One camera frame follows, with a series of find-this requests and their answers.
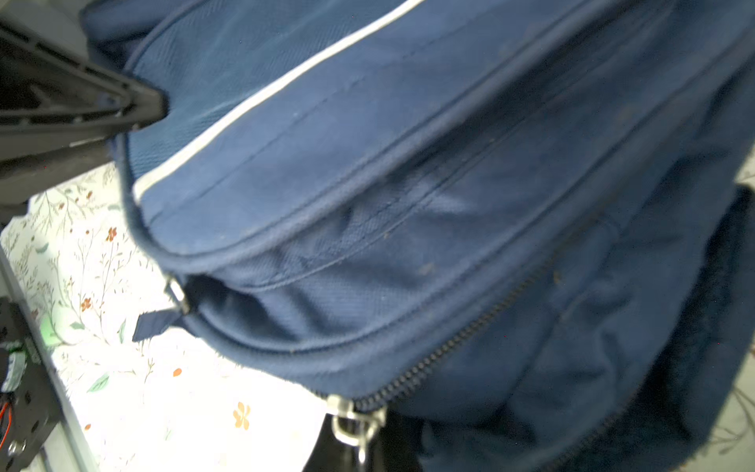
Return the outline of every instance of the backpack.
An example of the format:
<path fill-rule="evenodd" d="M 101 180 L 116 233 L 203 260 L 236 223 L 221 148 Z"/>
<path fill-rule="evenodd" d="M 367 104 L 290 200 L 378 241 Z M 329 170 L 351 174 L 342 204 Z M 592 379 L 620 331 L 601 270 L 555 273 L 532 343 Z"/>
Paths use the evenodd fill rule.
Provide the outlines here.
<path fill-rule="evenodd" d="M 360 470 L 387 422 L 427 472 L 668 470 L 704 442 L 755 329 L 755 2 L 104 0 L 82 23 L 169 102 L 113 143 L 176 304 L 135 341 L 179 326 L 302 384 Z"/>

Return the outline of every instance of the white stripe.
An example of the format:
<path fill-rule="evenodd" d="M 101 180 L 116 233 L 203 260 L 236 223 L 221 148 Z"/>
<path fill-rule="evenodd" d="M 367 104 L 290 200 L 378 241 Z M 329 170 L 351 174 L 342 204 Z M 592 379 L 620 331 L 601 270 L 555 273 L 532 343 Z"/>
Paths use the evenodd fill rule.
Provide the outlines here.
<path fill-rule="evenodd" d="M 355 31 L 345 38 L 342 38 L 340 41 L 328 46 L 296 66 L 294 69 L 291 69 L 268 86 L 262 88 L 256 94 L 242 101 L 239 105 L 233 108 L 233 110 L 229 111 L 223 118 L 219 119 L 212 126 L 204 130 L 199 136 L 191 140 L 191 142 L 171 156 L 167 161 L 139 177 L 134 183 L 134 199 L 136 200 L 136 203 L 138 204 L 140 202 L 144 193 L 152 185 L 157 184 L 159 181 L 175 172 L 180 166 L 186 164 L 192 156 L 204 149 L 213 139 L 222 133 L 225 128 L 228 128 L 235 120 L 241 118 L 244 113 L 247 113 L 247 111 L 283 90 L 317 64 L 329 57 L 333 57 L 385 26 L 388 26 L 422 2 L 424 2 L 424 0 L 407 0 L 389 14 L 378 18 L 359 31 Z"/>

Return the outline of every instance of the wire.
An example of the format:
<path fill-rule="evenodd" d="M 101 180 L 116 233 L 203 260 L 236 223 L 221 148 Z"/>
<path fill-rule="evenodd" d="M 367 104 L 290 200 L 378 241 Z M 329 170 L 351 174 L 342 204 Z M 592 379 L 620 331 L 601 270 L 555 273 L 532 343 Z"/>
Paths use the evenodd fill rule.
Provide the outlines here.
<path fill-rule="evenodd" d="M 13 423 L 13 407 L 8 402 L 6 402 L 2 406 L 2 410 L 0 410 L 0 423 L 2 423 L 3 418 L 5 418 L 6 409 L 8 410 L 8 427 L 5 428 L 5 434 L 3 434 L 2 440 L 0 440 L 0 450 L 2 450 L 2 447 L 5 445 L 5 440 L 8 438 L 8 433 L 11 432 L 11 424 Z"/>

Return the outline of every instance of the floral fabric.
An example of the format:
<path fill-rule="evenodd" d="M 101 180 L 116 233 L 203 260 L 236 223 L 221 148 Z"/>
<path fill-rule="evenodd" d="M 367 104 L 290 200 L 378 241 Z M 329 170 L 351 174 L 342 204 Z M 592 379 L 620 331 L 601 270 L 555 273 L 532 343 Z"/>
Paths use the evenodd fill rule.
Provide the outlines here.
<path fill-rule="evenodd" d="M 143 343 L 140 313 L 169 307 L 134 246 L 106 165 L 36 196 L 0 237 L 103 472 L 301 470 L 324 405 L 180 330 Z M 755 159 L 739 180 L 755 186 Z M 710 441 L 679 470 L 755 464 L 755 344 Z"/>

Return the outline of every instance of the orange flower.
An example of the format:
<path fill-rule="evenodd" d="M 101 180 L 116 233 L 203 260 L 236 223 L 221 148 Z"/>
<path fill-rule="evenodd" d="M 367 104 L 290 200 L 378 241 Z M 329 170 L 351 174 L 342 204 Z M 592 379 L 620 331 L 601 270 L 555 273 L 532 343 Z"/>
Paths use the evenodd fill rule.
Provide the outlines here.
<path fill-rule="evenodd" d="M 239 410 L 233 411 L 233 417 L 236 418 L 236 427 L 244 426 L 245 430 L 249 429 L 249 420 L 247 417 L 249 416 L 249 412 L 251 411 L 251 408 L 249 405 L 246 406 L 246 412 L 244 410 L 244 404 L 239 402 Z"/>

